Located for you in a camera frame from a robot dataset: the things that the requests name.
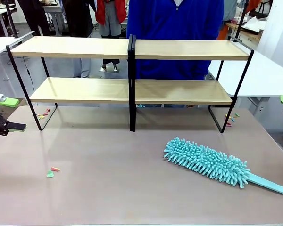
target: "floor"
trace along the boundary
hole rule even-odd
[[[16,28],[19,29],[19,36],[24,35],[29,32],[27,24],[16,24]],[[93,38],[100,38],[98,31],[93,31]],[[9,81],[3,80],[4,71],[0,68],[0,91],[8,97],[24,97],[23,91],[20,87],[19,81],[14,73],[14,69],[10,64],[9,57],[7,53],[1,54],[1,61],[4,65],[5,71],[9,76]],[[45,80],[46,74],[40,58],[17,58],[15,59],[18,66],[19,72],[22,76],[22,80],[27,89],[29,95],[33,93],[33,90],[41,85]],[[71,78],[73,67],[72,59],[63,59],[63,58],[46,58],[46,65],[49,70],[51,77],[68,77]],[[127,61],[121,60],[118,65],[120,72],[119,73],[104,73],[100,72],[99,69],[102,65],[101,59],[92,59],[91,60],[91,77],[102,77],[102,78],[118,78],[126,79],[128,78],[128,67]],[[30,76],[27,73],[26,66],[31,74]],[[34,103],[34,105],[50,105],[42,103]],[[95,106],[95,107],[124,107],[127,105],[120,104],[60,104],[60,105],[71,105],[71,106]],[[270,132],[271,137],[278,143],[278,145],[283,149],[283,133],[282,132]]]

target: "person in red jacket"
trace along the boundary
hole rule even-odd
[[[125,0],[97,0],[97,12],[95,18],[99,23],[99,32],[104,39],[118,39],[121,34],[121,22],[126,17]],[[113,63],[117,72],[118,59],[103,59],[103,68],[106,64]]]

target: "blue sweatshirt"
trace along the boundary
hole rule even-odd
[[[223,19],[224,0],[130,0],[127,38],[215,40]],[[140,79],[203,80],[210,61],[138,60]]]

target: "wooden shelf board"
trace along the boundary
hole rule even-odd
[[[128,103],[128,80],[47,78],[30,99],[46,103]]]
[[[230,105],[218,81],[136,80],[137,104]]]
[[[136,80],[137,104],[229,105],[218,81]],[[128,80],[47,78],[31,95],[33,102],[129,103]]]
[[[11,50],[14,57],[127,59],[126,39],[35,36]]]
[[[231,41],[137,40],[136,59],[247,60],[249,55]]]

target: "jeans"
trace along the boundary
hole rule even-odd
[[[88,78],[90,74],[90,59],[73,59],[74,62],[74,78]]]
[[[161,105],[142,105],[143,107],[161,107]],[[164,107],[186,107],[186,105],[164,105]]]

